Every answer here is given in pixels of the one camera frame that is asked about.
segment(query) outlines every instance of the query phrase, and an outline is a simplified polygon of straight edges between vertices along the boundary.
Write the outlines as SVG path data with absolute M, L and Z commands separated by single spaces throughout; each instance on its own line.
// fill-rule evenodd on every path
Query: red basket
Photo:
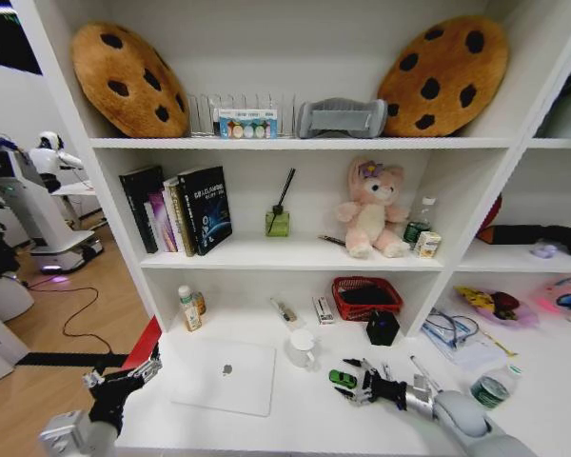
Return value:
M 381 288 L 393 301 L 390 305 L 355 305 L 347 303 L 341 297 L 339 290 L 352 290 L 364 286 L 375 285 Z M 403 301 L 396 289 L 388 281 L 381 278 L 364 278 L 363 276 L 351 276 L 348 278 L 336 278 L 332 283 L 332 295 L 339 309 L 341 317 L 346 321 L 367 321 L 372 310 L 398 312 Z

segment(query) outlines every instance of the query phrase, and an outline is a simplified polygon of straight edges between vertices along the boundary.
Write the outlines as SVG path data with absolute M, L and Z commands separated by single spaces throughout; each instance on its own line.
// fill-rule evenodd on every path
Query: white cup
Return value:
M 297 328 L 290 334 L 289 341 L 285 345 L 285 352 L 296 367 L 312 368 L 315 365 L 314 348 L 313 334 L 307 329 Z

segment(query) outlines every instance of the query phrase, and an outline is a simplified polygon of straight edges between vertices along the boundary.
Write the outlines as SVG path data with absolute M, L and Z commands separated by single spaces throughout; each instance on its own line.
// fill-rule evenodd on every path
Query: green toy car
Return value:
M 343 373 L 337 369 L 332 369 L 328 377 L 330 378 L 330 381 L 332 381 L 334 384 L 338 384 L 339 386 L 355 388 L 358 385 L 358 380 L 355 376 L 348 373 Z

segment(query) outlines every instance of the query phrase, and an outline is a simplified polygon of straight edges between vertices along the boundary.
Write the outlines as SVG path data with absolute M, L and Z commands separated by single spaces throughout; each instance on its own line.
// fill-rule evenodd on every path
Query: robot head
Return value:
M 60 150 L 64 148 L 64 140 L 54 131 L 40 133 L 40 145 L 38 148 Z

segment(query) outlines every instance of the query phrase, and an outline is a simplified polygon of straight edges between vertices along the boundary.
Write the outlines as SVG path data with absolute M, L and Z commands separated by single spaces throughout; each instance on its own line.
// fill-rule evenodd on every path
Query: flower hair clip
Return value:
M 360 173 L 364 178 L 378 178 L 384 170 L 383 164 L 376 164 L 373 160 L 360 165 Z

